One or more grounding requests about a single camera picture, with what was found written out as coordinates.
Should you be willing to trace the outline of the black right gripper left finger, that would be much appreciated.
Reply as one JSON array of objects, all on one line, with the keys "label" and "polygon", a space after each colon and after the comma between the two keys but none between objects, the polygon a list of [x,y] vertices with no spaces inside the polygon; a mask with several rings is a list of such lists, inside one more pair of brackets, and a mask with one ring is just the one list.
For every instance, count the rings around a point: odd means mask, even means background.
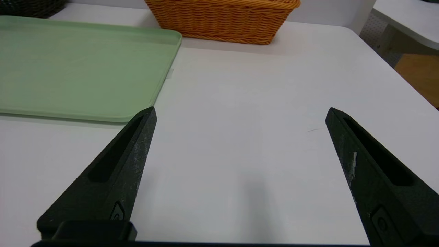
[{"label": "black right gripper left finger", "polygon": [[130,222],[157,116],[137,113],[37,220],[43,240],[131,240]]}]

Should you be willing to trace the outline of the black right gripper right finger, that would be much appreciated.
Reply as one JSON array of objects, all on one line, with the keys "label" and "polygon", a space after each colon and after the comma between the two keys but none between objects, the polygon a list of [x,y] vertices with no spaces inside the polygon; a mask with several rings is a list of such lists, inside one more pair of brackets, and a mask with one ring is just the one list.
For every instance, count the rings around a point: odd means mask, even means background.
[{"label": "black right gripper right finger", "polygon": [[438,245],[438,193],[345,112],[325,123],[370,245]]}]

